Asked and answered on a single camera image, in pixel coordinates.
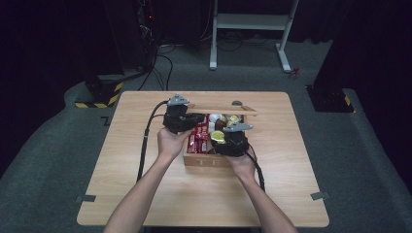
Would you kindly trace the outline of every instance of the forearm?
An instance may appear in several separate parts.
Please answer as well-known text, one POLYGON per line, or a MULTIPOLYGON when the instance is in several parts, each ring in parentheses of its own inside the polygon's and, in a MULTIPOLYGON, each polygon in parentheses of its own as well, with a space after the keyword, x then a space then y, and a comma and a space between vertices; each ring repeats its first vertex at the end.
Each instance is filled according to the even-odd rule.
POLYGON ((155 192, 171 161, 157 159, 142 179, 120 201, 104 232, 138 232, 146 219, 155 192))
POLYGON ((257 211, 260 224, 265 233, 297 232, 285 213, 252 179, 240 179, 257 211))

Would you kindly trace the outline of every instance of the wrist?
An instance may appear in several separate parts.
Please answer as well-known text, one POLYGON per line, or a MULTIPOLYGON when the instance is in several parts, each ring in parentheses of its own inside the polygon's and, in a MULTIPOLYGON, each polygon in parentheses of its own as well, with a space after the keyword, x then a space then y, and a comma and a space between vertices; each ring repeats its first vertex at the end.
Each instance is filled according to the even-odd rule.
POLYGON ((242 184, 258 184, 255 180, 255 176, 237 175, 237 178, 242 184))
POLYGON ((158 155, 156 162, 161 165, 169 166, 173 162, 173 160, 174 157, 172 155, 162 152, 158 155))

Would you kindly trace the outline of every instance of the human hand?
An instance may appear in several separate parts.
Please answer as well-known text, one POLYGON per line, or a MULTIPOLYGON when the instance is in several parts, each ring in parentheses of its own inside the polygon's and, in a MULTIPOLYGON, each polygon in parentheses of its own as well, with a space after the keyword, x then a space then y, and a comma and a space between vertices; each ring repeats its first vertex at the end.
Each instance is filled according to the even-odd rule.
MULTIPOLYGON (((251 148, 248 149, 247 153, 254 159, 258 159, 251 148)), ((230 163, 234 173, 241 181, 255 180, 255 164, 252 159, 244 154, 240 157, 225 156, 227 161, 230 163)))
POLYGON ((183 142, 190 133, 191 130, 188 130, 176 135, 167 128, 160 129, 157 133, 158 156, 172 162, 181 152, 183 142))

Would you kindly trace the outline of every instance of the table top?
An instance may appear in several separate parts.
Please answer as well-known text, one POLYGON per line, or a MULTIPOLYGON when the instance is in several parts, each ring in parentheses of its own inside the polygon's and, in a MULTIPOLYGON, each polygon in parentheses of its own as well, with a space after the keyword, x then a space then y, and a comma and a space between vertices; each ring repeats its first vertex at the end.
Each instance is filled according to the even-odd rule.
MULTIPOLYGON (((105 225, 119 201, 135 184, 144 130, 155 106, 176 92, 126 91, 121 95, 78 215, 81 225, 105 225)), ((258 111, 248 116, 248 133, 262 169, 266 193, 295 226, 329 223, 324 201, 310 194, 319 187, 287 93, 179 91, 194 104, 230 106, 239 100, 258 111)), ((166 107, 157 110, 164 114, 166 107)), ((155 117, 149 135, 144 173, 157 157, 155 117)), ((166 172, 145 226, 260 226, 256 211, 230 168, 189 167, 178 156, 166 172)))

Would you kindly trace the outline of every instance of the human arm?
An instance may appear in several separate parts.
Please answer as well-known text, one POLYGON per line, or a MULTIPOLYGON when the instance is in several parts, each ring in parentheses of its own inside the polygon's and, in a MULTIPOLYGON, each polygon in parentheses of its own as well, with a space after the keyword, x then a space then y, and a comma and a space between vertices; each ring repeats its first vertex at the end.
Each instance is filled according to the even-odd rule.
POLYGON ((158 157, 148 172, 120 201, 106 224, 104 232, 138 232, 146 219, 160 182, 173 160, 180 154, 190 135, 180 135, 162 128, 157 133, 158 157))
MULTIPOLYGON (((256 158, 252 150, 248 150, 248 154, 256 158)), ((291 220, 258 185, 255 180, 256 167, 252 159, 247 155, 240 157, 226 156, 226 159, 248 193, 257 211, 263 231, 265 233, 297 232, 291 220)))

